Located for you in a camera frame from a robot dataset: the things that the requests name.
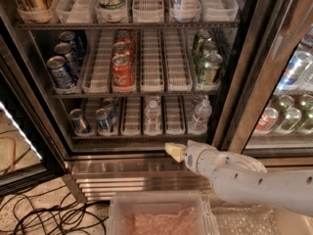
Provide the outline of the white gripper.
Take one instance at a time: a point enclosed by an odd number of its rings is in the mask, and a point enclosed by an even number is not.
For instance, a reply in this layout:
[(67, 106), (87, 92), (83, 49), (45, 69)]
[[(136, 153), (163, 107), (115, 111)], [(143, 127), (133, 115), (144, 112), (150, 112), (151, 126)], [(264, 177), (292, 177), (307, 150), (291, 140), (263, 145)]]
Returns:
[(188, 170), (208, 180), (216, 177), (218, 168), (226, 164), (228, 157), (213, 146), (192, 140), (188, 141), (187, 148), (183, 144), (166, 143), (165, 152), (178, 163), (185, 159)]

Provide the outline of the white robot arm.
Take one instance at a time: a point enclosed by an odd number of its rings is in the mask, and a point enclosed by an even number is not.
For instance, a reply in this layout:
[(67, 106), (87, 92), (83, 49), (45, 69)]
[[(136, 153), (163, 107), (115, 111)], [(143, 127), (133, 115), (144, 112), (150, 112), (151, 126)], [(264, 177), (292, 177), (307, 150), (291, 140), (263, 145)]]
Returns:
[(270, 172), (257, 159), (192, 140), (167, 143), (164, 149), (176, 162), (206, 178), (217, 197), (227, 203), (264, 204), (313, 215), (312, 170)]

